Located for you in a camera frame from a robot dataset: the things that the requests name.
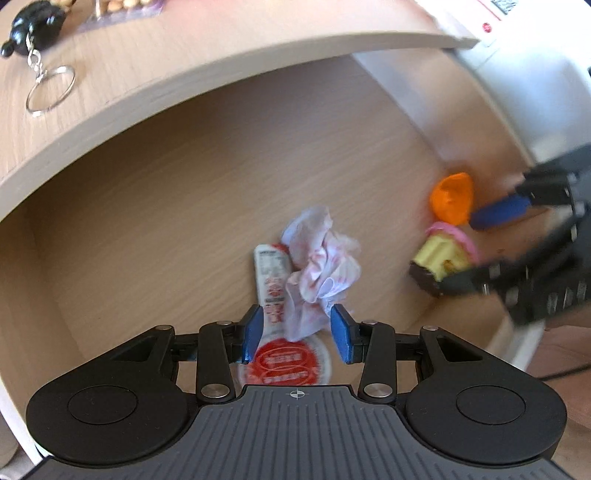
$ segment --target black cable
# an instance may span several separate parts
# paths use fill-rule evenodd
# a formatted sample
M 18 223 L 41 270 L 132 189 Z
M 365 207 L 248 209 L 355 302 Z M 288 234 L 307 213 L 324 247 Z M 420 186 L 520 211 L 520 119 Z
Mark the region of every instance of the black cable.
M 571 368 L 570 370 L 563 370 L 561 372 L 557 372 L 555 374 L 546 375 L 544 377 L 537 377 L 538 380 L 542 380 L 542 382 L 547 382 L 550 380 L 557 380 L 559 378 L 570 377 L 571 375 L 580 374 L 586 372 L 587 370 L 591 370 L 591 364 L 583 364 L 579 367 Z

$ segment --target floor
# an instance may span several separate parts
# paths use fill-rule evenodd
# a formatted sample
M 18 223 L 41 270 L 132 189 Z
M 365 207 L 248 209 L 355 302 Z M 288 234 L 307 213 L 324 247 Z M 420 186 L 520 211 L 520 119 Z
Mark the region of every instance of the floor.
M 547 329 L 528 371 L 548 375 L 591 361 L 589 308 L 559 319 Z M 566 403 L 569 420 L 554 461 L 577 480 L 591 480 L 591 371 L 548 383 Z
M 591 480 L 591 430 L 569 420 L 553 460 L 577 480 Z

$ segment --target white appliance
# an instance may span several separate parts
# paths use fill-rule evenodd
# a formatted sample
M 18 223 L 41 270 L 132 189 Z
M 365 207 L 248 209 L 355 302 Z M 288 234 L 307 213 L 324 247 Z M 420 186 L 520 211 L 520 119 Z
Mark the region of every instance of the white appliance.
M 538 162 L 591 142 L 588 1 L 438 1 L 481 39 L 455 55 Z

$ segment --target key ring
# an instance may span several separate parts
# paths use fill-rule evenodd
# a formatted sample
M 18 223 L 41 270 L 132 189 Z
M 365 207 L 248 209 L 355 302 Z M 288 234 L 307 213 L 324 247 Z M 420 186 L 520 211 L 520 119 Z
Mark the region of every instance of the key ring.
M 74 88 L 74 84 L 76 83 L 76 71 L 74 70 L 74 67 L 70 65 L 61 65 L 51 70 L 45 69 L 43 66 L 43 62 L 41 61 L 41 53 L 35 49 L 33 42 L 31 41 L 30 34 L 27 34 L 26 43 L 27 49 L 29 51 L 29 55 L 27 56 L 27 63 L 31 70 L 35 72 L 37 77 L 35 78 L 35 85 L 33 85 L 33 88 L 31 88 L 31 91 L 27 95 L 27 102 L 25 104 L 25 108 L 27 109 L 28 113 L 30 113 L 34 118 L 37 118 L 49 112 L 50 110 L 53 110 L 56 106 L 61 104 L 69 96 L 69 94 L 72 92 L 72 89 Z M 61 96 L 55 102 L 53 102 L 46 108 L 31 108 L 31 100 L 33 99 L 33 95 L 35 94 L 37 89 L 41 85 L 43 85 L 44 82 L 52 79 L 53 77 L 65 74 L 70 74 L 72 76 L 72 80 L 70 81 L 70 84 L 68 85 L 64 93 L 62 93 Z

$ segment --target red round label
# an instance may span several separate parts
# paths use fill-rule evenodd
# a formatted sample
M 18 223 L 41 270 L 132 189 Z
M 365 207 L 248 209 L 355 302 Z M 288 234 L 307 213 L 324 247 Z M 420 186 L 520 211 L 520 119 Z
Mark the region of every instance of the red round label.
M 315 385 L 320 375 L 319 360 L 304 342 L 284 338 L 262 345 L 246 366 L 246 383 L 259 385 Z

